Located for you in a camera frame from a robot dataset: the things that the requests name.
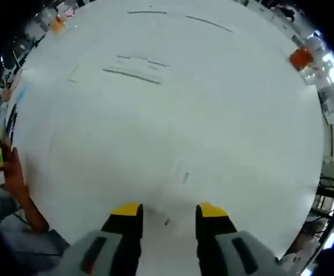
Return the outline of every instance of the human arm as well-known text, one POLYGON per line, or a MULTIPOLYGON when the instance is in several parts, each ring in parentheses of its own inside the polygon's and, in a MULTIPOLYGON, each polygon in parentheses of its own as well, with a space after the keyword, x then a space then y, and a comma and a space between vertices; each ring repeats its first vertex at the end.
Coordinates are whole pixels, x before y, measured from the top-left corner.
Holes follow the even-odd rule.
POLYGON ((13 148, 12 151, 7 149, 4 173, 5 183, 2 187, 18 201, 24 210, 28 224, 36 232, 48 231, 47 221, 30 198, 29 190, 24 184, 24 176, 16 148, 13 148))

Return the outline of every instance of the white table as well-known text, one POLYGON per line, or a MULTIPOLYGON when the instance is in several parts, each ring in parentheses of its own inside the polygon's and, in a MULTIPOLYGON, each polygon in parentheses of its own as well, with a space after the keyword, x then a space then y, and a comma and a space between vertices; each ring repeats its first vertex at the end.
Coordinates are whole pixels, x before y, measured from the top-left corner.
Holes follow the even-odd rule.
POLYGON ((169 267, 182 262, 184 275, 198 271, 203 201, 281 257, 320 176, 316 89, 287 62, 295 45, 257 14, 223 0, 178 3, 98 0, 30 53, 14 144, 32 197, 70 243, 115 207, 142 202, 171 220, 161 243, 189 243, 189 260, 170 249, 178 265, 169 267), (110 72, 126 69, 136 77, 110 72))

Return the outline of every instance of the table surface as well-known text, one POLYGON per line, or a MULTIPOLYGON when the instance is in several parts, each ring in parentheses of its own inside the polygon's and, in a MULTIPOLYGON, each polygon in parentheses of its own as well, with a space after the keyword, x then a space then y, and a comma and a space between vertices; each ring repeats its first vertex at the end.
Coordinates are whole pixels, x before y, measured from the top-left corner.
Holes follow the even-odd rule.
POLYGON ((287 61, 296 46, 244 6, 176 3, 98 0, 29 54, 10 105, 27 89, 14 145, 33 200, 70 243, 141 202, 170 219, 166 244, 190 243, 186 270, 208 201, 281 257, 320 176, 316 89, 287 61))

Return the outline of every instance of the white tabletop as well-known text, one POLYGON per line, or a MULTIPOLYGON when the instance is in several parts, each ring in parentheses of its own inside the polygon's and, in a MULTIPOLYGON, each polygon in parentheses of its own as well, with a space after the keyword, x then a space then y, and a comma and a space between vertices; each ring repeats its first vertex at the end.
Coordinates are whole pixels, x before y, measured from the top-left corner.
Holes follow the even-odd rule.
POLYGON ((70 243, 127 202, 194 240, 195 206, 209 201, 280 257, 320 176, 316 89, 257 14, 178 2, 98 0, 30 53, 14 144, 33 199, 70 243))

